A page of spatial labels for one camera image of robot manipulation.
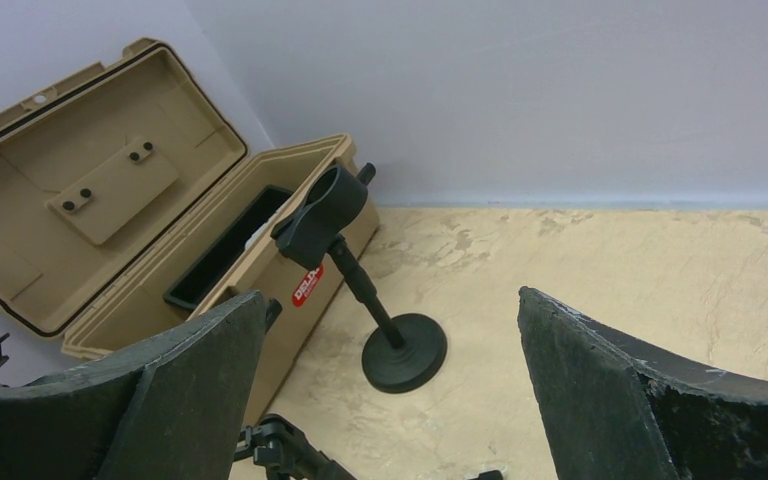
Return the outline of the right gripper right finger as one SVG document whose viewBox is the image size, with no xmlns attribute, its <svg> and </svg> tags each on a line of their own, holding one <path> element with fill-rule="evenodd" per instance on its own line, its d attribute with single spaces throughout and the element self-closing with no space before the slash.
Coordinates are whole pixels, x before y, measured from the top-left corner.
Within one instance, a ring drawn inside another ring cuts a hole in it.
<svg viewBox="0 0 768 480">
<path fill-rule="evenodd" d="M 518 326 L 561 479 L 768 479 L 768 381 L 690 360 L 524 287 Z"/>
</svg>

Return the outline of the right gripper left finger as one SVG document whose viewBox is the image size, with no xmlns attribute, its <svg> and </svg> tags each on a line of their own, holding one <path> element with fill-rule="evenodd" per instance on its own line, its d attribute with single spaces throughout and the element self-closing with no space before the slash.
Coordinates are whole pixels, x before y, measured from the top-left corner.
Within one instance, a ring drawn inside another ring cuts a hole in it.
<svg viewBox="0 0 768 480">
<path fill-rule="evenodd" d="M 0 386 L 0 479 L 225 479 L 266 333 L 258 291 L 106 357 Z"/>
</svg>

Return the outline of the tripod shock mount stand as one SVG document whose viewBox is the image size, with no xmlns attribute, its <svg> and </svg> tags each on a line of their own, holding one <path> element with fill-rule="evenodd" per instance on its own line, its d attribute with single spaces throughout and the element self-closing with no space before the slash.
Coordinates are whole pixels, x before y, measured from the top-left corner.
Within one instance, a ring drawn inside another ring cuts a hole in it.
<svg viewBox="0 0 768 480">
<path fill-rule="evenodd" d="M 233 461 L 247 459 L 263 468 L 267 479 L 357 479 L 278 414 L 267 414 L 257 424 L 242 428 Z"/>
</svg>

